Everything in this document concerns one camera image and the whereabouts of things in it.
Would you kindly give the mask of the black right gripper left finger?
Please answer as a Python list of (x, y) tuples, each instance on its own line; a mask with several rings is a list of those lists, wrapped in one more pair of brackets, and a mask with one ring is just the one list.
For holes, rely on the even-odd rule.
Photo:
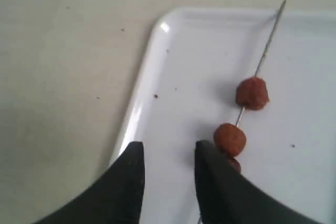
[(95, 183), (39, 223), (139, 223), (144, 185), (144, 147), (131, 142)]

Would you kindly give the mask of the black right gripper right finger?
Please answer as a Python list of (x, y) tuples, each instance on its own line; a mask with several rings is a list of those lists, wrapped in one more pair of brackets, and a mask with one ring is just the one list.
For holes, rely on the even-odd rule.
[(194, 181), (201, 223), (322, 223), (322, 197), (284, 168), (253, 168), (260, 158), (243, 158), (238, 173), (212, 142), (194, 149)]

